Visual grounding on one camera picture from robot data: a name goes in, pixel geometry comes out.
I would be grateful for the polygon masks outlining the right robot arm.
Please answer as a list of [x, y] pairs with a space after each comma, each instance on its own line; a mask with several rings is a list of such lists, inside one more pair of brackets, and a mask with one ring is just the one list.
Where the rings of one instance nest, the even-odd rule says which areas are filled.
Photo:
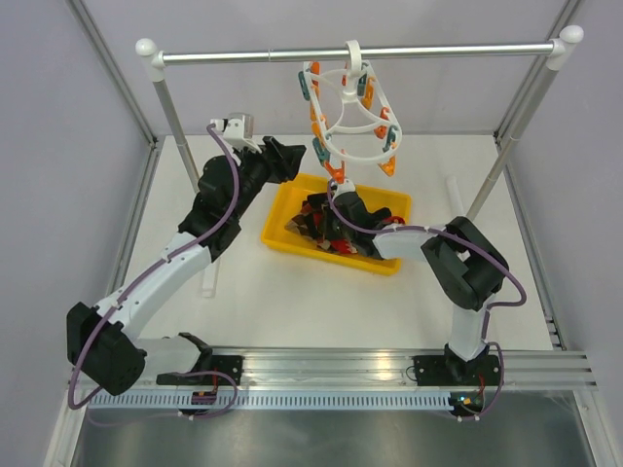
[[407, 225], [388, 210], [370, 212], [355, 191], [328, 192], [324, 234], [352, 244], [376, 260], [412, 259], [426, 263], [453, 306], [451, 334], [443, 351], [413, 358], [420, 386], [492, 386], [503, 381], [500, 349], [488, 341], [496, 297], [513, 278], [499, 251], [467, 218], [443, 228]]

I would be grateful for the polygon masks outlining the red sock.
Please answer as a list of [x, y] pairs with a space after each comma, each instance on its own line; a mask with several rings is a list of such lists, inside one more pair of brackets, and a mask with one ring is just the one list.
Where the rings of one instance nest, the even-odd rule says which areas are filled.
[[[391, 218], [386, 220], [386, 225], [381, 228], [381, 230], [404, 226], [406, 224], [405, 220], [400, 216], [392, 215]], [[356, 249], [357, 253], [368, 257], [380, 259], [380, 253], [377, 251], [376, 247], [373, 244], [373, 235], [368, 233], [361, 233], [356, 231], [344, 224], [340, 226], [341, 233], [344, 236], [344, 240], [347, 240], [348, 243]]]

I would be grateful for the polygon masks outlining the navy sock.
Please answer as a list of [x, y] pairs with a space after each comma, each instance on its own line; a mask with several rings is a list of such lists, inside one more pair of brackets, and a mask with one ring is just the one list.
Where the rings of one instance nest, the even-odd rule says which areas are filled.
[[386, 220], [392, 217], [388, 207], [382, 207], [374, 212], [369, 212], [364, 227], [369, 230], [380, 230], [386, 225]]

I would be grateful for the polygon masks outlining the brown argyle sock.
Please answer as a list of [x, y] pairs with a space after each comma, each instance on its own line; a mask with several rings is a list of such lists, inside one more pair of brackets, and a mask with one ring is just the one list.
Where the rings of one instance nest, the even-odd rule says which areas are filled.
[[309, 241], [320, 241], [322, 233], [318, 227], [321, 219], [322, 210], [305, 202], [300, 211], [285, 224], [285, 229]]

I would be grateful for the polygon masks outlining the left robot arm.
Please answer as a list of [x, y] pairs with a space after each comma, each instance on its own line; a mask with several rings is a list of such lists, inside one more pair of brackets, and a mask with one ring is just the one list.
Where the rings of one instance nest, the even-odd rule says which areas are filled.
[[258, 150], [225, 151], [207, 161], [193, 206], [159, 259], [130, 284], [96, 305], [75, 304], [67, 313], [70, 383], [86, 375], [111, 395], [141, 377], [181, 375], [192, 384], [209, 380], [210, 347], [190, 333], [144, 339], [143, 328], [189, 279], [217, 260], [240, 233], [240, 218], [268, 183], [296, 178], [306, 152], [266, 136]]

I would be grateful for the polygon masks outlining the dark argyle sock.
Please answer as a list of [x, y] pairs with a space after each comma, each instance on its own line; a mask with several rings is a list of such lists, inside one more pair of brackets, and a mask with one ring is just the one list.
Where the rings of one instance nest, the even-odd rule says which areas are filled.
[[336, 224], [337, 217], [329, 207], [326, 194], [307, 196], [301, 213], [304, 226], [313, 240], [337, 241], [342, 239]]

